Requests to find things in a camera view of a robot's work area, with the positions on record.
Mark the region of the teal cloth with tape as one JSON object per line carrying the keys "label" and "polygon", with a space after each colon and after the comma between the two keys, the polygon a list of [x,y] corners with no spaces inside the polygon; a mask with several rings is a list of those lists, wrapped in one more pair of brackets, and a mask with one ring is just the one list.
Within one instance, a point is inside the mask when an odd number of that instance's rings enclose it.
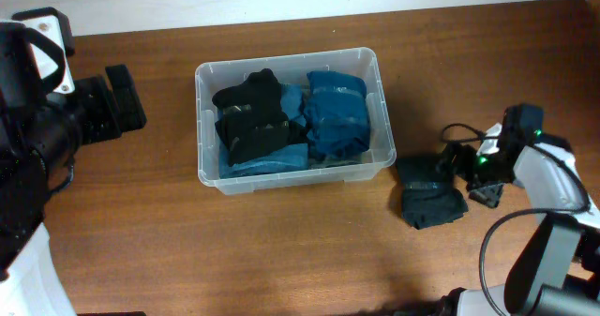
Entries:
{"label": "teal cloth with tape", "polygon": [[354,158],[370,148],[367,86],[350,74],[313,70],[307,74],[304,106],[309,151],[317,160]]}

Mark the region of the large black cloth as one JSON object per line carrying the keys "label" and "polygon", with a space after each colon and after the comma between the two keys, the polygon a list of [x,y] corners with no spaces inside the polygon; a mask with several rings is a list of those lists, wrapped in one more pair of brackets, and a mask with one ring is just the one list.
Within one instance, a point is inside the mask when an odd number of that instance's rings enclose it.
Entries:
{"label": "large black cloth", "polygon": [[283,111],[281,99],[282,84],[269,68],[213,95],[212,102],[221,111],[215,128],[230,166],[308,141],[307,130]]}

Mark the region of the light blue jeans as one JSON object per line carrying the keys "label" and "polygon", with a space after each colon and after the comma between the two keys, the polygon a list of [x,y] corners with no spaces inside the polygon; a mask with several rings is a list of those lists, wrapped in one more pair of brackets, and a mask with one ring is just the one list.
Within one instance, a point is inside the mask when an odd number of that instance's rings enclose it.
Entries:
{"label": "light blue jeans", "polygon": [[362,163],[362,155],[357,154],[343,158],[335,156],[308,154],[308,167],[310,169],[323,169],[350,166]]}

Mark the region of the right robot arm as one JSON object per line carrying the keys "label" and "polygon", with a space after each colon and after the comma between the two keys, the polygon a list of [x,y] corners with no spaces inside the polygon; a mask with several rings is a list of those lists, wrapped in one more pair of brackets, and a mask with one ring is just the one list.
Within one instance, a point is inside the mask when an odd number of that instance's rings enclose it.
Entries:
{"label": "right robot arm", "polygon": [[[544,132],[543,110],[507,108],[502,122],[470,139],[442,137],[439,154],[399,158],[401,217],[417,230],[450,223],[471,199],[495,208],[503,188],[526,191],[530,208],[498,219],[478,256],[480,289],[456,288],[406,315],[596,315],[599,312],[599,210],[575,166],[570,143]],[[511,219],[539,217],[505,283],[489,287],[486,254],[492,235]]]}

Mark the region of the dark blue jeans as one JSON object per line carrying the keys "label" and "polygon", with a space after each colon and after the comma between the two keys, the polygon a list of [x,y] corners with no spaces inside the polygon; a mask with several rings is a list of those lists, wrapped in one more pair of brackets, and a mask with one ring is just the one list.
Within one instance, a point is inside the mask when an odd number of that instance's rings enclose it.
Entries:
{"label": "dark blue jeans", "polygon": [[[280,105],[287,116],[303,128],[307,125],[302,114],[304,95],[302,85],[283,84]],[[219,147],[218,171],[221,179],[267,173],[297,172],[308,169],[308,144],[287,145],[267,156],[255,158],[240,164],[228,165],[228,151],[223,143]]]}

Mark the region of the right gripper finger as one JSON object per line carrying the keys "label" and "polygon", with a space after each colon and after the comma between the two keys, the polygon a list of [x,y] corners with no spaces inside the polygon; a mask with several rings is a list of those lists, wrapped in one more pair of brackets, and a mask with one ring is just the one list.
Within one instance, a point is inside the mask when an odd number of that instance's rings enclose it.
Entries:
{"label": "right gripper finger", "polygon": [[456,175],[465,181],[473,180],[476,150],[467,144],[448,143],[440,153],[436,171],[442,175]]}
{"label": "right gripper finger", "polygon": [[469,190],[469,198],[488,208],[497,208],[503,195],[503,183],[495,183]]}

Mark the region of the small black cloth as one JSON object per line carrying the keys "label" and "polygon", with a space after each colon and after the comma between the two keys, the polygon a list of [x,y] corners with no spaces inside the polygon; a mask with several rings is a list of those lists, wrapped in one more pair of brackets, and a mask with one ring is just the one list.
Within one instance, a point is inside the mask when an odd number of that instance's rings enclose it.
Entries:
{"label": "small black cloth", "polygon": [[439,154],[421,154],[396,161],[403,190],[400,215],[413,228],[443,225],[462,218],[469,211],[454,175],[441,167]]}

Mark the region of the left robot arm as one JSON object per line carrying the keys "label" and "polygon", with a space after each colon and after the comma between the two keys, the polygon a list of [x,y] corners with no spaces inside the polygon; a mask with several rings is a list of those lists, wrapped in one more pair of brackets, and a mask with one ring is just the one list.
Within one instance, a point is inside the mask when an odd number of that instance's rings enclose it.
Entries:
{"label": "left robot arm", "polygon": [[1,312],[72,315],[56,273],[45,206],[74,179],[86,144],[118,139],[147,119],[124,65],[75,82],[63,49],[38,30],[1,24]]}

